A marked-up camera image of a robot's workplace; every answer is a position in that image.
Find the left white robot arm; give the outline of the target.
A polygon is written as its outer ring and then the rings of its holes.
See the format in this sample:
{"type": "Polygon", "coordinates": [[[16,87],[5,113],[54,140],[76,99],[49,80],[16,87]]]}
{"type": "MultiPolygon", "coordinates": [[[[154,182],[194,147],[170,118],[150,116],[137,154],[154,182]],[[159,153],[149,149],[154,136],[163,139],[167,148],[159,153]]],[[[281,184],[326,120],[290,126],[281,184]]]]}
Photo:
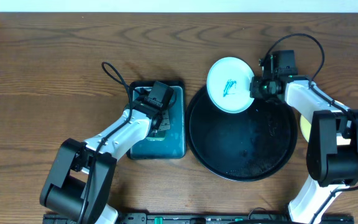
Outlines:
{"type": "Polygon", "coordinates": [[[108,205],[117,161],[159,129],[174,93],[146,93],[130,99],[122,115],[104,131],[82,142],[68,138],[54,159],[40,193],[40,204],[75,223],[115,223],[108,205]]]}

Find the green yellow sponge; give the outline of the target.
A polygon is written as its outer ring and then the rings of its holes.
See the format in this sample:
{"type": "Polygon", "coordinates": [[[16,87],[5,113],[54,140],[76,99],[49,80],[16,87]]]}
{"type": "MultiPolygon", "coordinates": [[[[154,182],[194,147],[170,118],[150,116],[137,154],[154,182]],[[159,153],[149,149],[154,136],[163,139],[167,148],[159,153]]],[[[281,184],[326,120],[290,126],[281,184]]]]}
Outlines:
{"type": "Polygon", "coordinates": [[[163,141],[166,136],[166,131],[153,130],[148,134],[146,139],[148,141],[163,141]]]}

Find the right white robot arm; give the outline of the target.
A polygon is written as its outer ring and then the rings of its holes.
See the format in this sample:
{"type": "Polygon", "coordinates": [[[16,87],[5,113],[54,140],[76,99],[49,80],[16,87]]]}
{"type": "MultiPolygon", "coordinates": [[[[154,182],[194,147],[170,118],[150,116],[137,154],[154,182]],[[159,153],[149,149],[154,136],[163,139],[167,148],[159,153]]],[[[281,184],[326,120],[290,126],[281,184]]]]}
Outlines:
{"type": "Polygon", "coordinates": [[[309,176],[288,204],[288,212],[295,223],[319,223],[340,193],[358,190],[358,110],[336,103],[315,82],[300,75],[254,77],[250,96],[285,103],[310,123],[309,176]]]}

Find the mint plate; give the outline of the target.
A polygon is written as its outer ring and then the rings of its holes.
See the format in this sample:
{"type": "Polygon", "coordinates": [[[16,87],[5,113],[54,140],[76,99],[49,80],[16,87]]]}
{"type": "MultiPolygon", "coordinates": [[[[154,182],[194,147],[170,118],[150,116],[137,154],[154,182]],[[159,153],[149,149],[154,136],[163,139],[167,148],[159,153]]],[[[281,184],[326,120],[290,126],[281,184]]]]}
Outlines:
{"type": "Polygon", "coordinates": [[[250,84],[254,73],[248,64],[236,57],[219,59],[210,68],[206,87],[210,100],[226,113],[245,111],[254,101],[250,84]]]}

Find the yellow plate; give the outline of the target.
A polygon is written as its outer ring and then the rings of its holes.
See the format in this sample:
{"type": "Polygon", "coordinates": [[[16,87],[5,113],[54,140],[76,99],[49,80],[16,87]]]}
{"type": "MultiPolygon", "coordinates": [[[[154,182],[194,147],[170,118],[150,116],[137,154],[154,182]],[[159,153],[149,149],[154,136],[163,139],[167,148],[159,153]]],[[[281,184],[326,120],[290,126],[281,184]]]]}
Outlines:
{"type": "Polygon", "coordinates": [[[328,103],[323,103],[321,100],[301,100],[297,105],[293,105],[293,107],[301,114],[300,129],[307,142],[309,142],[311,122],[315,111],[328,110],[340,112],[339,109],[329,106],[328,103]]]}

